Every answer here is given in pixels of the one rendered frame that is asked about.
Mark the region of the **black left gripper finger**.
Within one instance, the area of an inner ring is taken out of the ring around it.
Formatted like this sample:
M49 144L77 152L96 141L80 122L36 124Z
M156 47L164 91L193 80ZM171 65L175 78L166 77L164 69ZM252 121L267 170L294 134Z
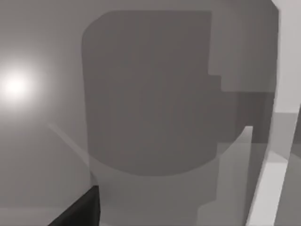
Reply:
M99 186L92 186L48 226L99 226L100 216Z

